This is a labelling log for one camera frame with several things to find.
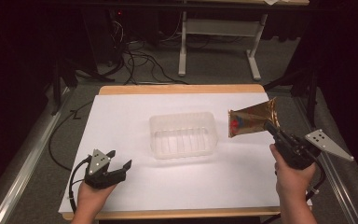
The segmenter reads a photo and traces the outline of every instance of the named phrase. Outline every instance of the finger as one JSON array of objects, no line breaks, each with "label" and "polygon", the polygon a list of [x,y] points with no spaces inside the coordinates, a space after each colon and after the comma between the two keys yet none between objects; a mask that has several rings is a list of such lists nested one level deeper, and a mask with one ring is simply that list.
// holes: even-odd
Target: finger
[{"label": "finger", "polygon": [[275,166],[275,175],[278,175],[278,163],[275,162],[274,166]]},{"label": "finger", "polygon": [[271,149],[272,156],[275,158],[276,162],[283,161],[283,157],[281,156],[274,144],[269,145],[269,149]]},{"label": "finger", "polygon": [[113,189],[115,189],[116,186],[117,186],[117,184],[112,185],[112,186],[110,186],[110,187],[108,187],[106,189],[101,189],[101,190],[105,191],[105,193],[110,194],[113,191]]},{"label": "finger", "polygon": [[281,153],[279,153],[278,149],[275,147],[274,144],[269,145],[269,148],[271,149],[272,156],[274,156],[275,161],[278,163],[277,166],[280,165],[286,165],[286,161],[283,159]]}]

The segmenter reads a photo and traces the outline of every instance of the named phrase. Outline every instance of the gray carpet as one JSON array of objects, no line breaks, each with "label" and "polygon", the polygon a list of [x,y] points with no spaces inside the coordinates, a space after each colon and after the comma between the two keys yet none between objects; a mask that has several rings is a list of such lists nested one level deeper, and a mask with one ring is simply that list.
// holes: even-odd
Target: gray carpet
[{"label": "gray carpet", "polygon": [[[202,42],[191,43],[191,46],[194,48],[188,49],[187,52],[186,77],[177,76],[178,46],[161,45],[156,49],[146,45],[139,50],[152,54],[164,68],[167,76],[180,79],[189,84],[255,83],[251,79],[249,64],[243,54],[243,45],[246,44],[249,44],[248,39],[232,43],[228,43],[228,41],[227,43],[215,41],[205,48],[198,49],[196,47],[202,46]],[[260,84],[269,83],[283,74],[296,48],[296,44],[297,41],[280,43],[276,39],[260,43],[256,54],[257,64],[262,76]],[[136,52],[136,49],[141,46],[131,47],[133,52]],[[142,64],[144,61],[145,59],[138,58],[135,60],[135,64]],[[153,64],[151,62],[135,67],[134,82],[155,82],[156,79],[152,77],[152,68]],[[109,68],[101,64],[100,69],[101,71],[106,71]],[[153,74],[157,79],[168,80],[163,77],[157,67],[154,68]],[[114,85],[122,85],[129,78],[129,72],[123,68],[111,77],[117,80]],[[92,100],[98,94],[98,90],[102,85],[106,84],[80,78],[78,87],[72,91],[69,102],[62,109],[60,121],[70,113],[70,110],[78,109],[83,104]],[[278,97],[277,110],[280,124],[284,129],[297,135],[310,132],[308,123],[302,115],[303,111],[298,106],[298,102],[301,102],[301,99],[298,100],[291,97],[287,88],[274,89],[268,92],[268,96]],[[345,147],[345,142],[341,138],[339,130],[333,118],[331,118],[320,92],[318,92],[317,100],[318,104],[315,116],[317,127],[324,129],[332,139]],[[51,148],[53,154],[65,166],[73,166],[77,147],[86,126],[90,108],[91,106],[88,105],[77,113],[77,116],[81,119],[68,119],[56,132],[52,140]],[[10,180],[14,178],[21,168],[21,161],[24,160],[27,150],[29,151],[26,148],[19,151],[19,156],[10,164],[6,175],[1,180],[0,202],[2,202],[1,200],[5,196],[3,193],[11,184]],[[331,159],[358,212],[358,167],[356,163],[336,158]],[[53,162],[46,147],[39,163],[34,169],[32,178],[7,223],[68,223],[58,213],[68,178],[69,172]],[[320,194],[316,195],[312,201],[314,204],[313,213],[319,223],[350,223],[328,180],[323,184]],[[230,221],[229,219],[222,219],[220,223],[230,223]]]}]

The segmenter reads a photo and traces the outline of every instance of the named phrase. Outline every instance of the wire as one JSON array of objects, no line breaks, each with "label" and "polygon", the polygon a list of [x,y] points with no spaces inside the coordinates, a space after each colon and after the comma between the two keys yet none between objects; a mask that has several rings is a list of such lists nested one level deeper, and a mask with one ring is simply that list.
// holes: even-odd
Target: wire
[{"label": "wire", "polygon": [[88,68],[78,64],[78,63],[75,63],[74,61],[70,60],[70,59],[65,59],[73,68],[75,68],[75,70],[80,70],[84,73],[86,73],[88,76],[85,77],[85,76],[81,76],[79,75],[78,73],[76,73],[76,75],[78,77],[83,77],[83,78],[96,78],[96,79],[99,79],[101,81],[104,81],[104,82],[114,82],[115,79],[114,78],[108,78],[107,76],[109,75],[112,75],[114,73],[116,73],[118,70],[120,70],[122,67],[123,67],[123,59],[122,57],[120,57],[120,59],[118,60],[118,63],[117,63],[117,66],[115,68],[113,68],[112,70],[110,70],[109,72],[107,73],[104,73],[104,74],[99,74],[97,72],[94,72],[92,70],[89,70]]},{"label": "wire", "polygon": [[[113,21],[113,24],[116,24],[118,25],[119,28],[121,28],[121,37],[120,37],[120,42],[121,43],[123,41],[123,37],[124,37],[124,29],[123,29],[123,26],[117,22],[117,21]],[[112,36],[112,39],[113,41],[116,43],[116,40],[115,40],[115,36],[117,35],[117,32],[118,32],[118,28],[116,29],[116,32],[115,32],[115,35],[111,35]]]},{"label": "wire", "polygon": [[162,42],[169,41],[169,40],[176,39],[176,38],[180,37],[181,35],[178,35],[178,36],[175,36],[175,35],[176,35],[176,33],[178,32],[178,30],[179,30],[180,22],[181,22],[181,21],[182,21],[182,12],[179,13],[179,21],[178,21],[178,23],[177,23],[177,25],[176,25],[176,29],[175,29],[175,31],[172,33],[172,35],[171,35],[170,37],[166,38],[166,39],[159,40],[159,42],[162,43]]},{"label": "wire", "polygon": [[310,199],[314,194],[316,194],[319,190],[319,187],[322,185],[322,183],[325,181],[326,179],[326,172],[324,170],[324,167],[322,166],[322,164],[318,161],[318,159],[316,159],[315,156],[312,155],[312,153],[307,152],[307,155],[310,156],[314,161],[315,163],[318,165],[319,169],[321,170],[321,176],[319,178],[319,181],[318,183],[316,183],[313,187],[312,187],[312,190],[307,194],[307,200]]},{"label": "wire", "polygon": [[[170,83],[170,84],[173,84],[173,83],[176,83],[176,84],[186,84],[186,85],[188,85],[188,83],[186,83],[186,82],[184,82],[184,81],[182,81],[182,80],[173,79],[173,78],[167,76],[167,75],[165,74],[164,69],[162,68],[162,66],[157,62],[157,60],[156,60],[153,56],[151,56],[151,55],[149,55],[149,54],[145,54],[145,53],[143,53],[143,52],[141,52],[141,51],[125,52],[125,53],[129,53],[129,54],[130,54],[131,58],[129,59],[129,61],[132,61],[132,64],[131,64],[132,67],[134,67],[134,66],[139,66],[139,65],[135,65],[135,64],[134,64],[134,59],[135,59],[135,58],[143,58],[143,59],[146,59],[146,61],[143,62],[141,65],[144,65],[144,64],[146,64],[147,62],[151,62],[152,65],[153,65],[152,68],[151,68],[151,74],[152,74],[153,79],[155,79],[157,82],[165,82],[164,84],[169,84],[169,83]],[[160,69],[162,75],[165,76],[169,81],[162,81],[162,80],[160,80],[160,79],[158,79],[158,78],[155,77],[155,75],[154,75],[154,69],[155,69],[156,66]]]},{"label": "wire", "polygon": [[127,49],[127,53],[130,54],[130,60],[132,61],[132,67],[131,69],[129,67],[127,67],[127,65],[125,65],[125,67],[127,68],[127,70],[129,71],[130,73],[130,77],[127,79],[127,81],[124,82],[124,86],[127,85],[130,81],[137,85],[135,79],[133,78],[133,71],[135,70],[135,60],[133,59],[133,56],[132,56],[132,53],[130,51],[130,49]]},{"label": "wire", "polygon": [[72,186],[76,183],[76,182],[78,182],[78,181],[76,181],[75,183],[74,183],[74,177],[75,177],[75,174],[76,174],[76,172],[77,172],[77,170],[80,168],[80,166],[82,166],[84,163],[86,163],[86,162],[91,162],[91,155],[88,155],[88,157],[85,159],[85,160],[83,160],[83,161],[81,161],[76,167],[75,167],[75,169],[74,169],[74,171],[72,172],[72,174],[71,174],[71,179],[69,180],[69,189],[68,189],[68,195],[69,195],[69,202],[71,203],[71,207],[72,207],[72,210],[75,212],[76,211],[76,203],[75,203],[75,198],[74,198],[74,192],[72,191]]},{"label": "wire", "polygon": [[79,179],[79,180],[77,180],[77,181],[75,181],[74,183],[73,183],[73,185],[74,184],[77,184],[78,182],[82,182],[84,179]]},{"label": "wire", "polygon": [[138,47],[137,49],[132,49],[132,50],[138,50],[138,49],[142,49],[145,46],[146,41],[143,40],[135,40],[135,41],[131,41],[128,43],[128,48],[130,49],[130,45],[131,44],[137,44],[137,43],[142,43],[141,47]]},{"label": "wire", "polygon": [[69,119],[71,118],[73,115],[76,115],[77,112],[82,109],[83,107],[85,107],[86,105],[89,105],[91,104],[93,101],[90,101],[84,105],[82,105],[81,107],[79,107],[77,110],[71,110],[71,113],[63,120],[60,122],[59,125],[57,125],[57,127],[53,130],[53,132],[51,133],[50,135],[50,138],[48,139],[48,154],[50,155],[51,159],[57,164],[59,165],[61,168],[63,168],[64,170],[67,170],[67,171],[72,171],[72,169],[70,169],[69,167],[66,167],[64,165],[62,165],[59,161],[57,161],[55,158],[54,158],[54,155],[52,153],[52,149],[51,149],[51,142],[52,142],[52,139],[54,137],[54,134],[60,129],[60,127]]},{"label": "wire", "polygon": [[[201,40],[197,40],[198,36],[204,37],[204,38],[202,38]],[[205,41],[205,43],[203,45],[198,46],[198,47],[192,47],[187,42],[186,46],[190,49],[203,49],[211,42],[211,37],[209,35],[207,35],[206,37],[205,37],[205,35],[191,35],[190,37],[192,37],[193,39],[196,39],[195,42]]]}]

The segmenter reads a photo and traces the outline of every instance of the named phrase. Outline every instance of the plastic tub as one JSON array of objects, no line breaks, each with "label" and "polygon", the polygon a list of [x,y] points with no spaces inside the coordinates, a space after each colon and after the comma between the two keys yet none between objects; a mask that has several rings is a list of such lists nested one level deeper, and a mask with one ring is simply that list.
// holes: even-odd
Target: plastic tub
[{"label": "plastic tub", "polygon": [[149,122],[151,148],[156,159],[211,155],[216,147],[212,113],[153,116]]}]

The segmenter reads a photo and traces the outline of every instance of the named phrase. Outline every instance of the white paper sheet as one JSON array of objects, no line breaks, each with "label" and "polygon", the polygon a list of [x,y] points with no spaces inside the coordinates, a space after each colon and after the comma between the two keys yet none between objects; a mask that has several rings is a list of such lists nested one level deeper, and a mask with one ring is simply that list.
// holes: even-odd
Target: white paper sheet
[{"label": "white paper sheet", "polygon": [[[75,166],[94,148],[116,151],[109,170],[132,160],[103,211],[147,211],[279,206],[268,132],[228,138],[229,109],[268,100],[265,93],[134,94],[95,97]],[[211,156],[156,160],[150,148],[154,115],[211,112],[218,143]],[[86,164],[76,174],[82,179]],[[77,195],[78,184],[74,185]],[[59,212],[72,212],[68,189]]]}]

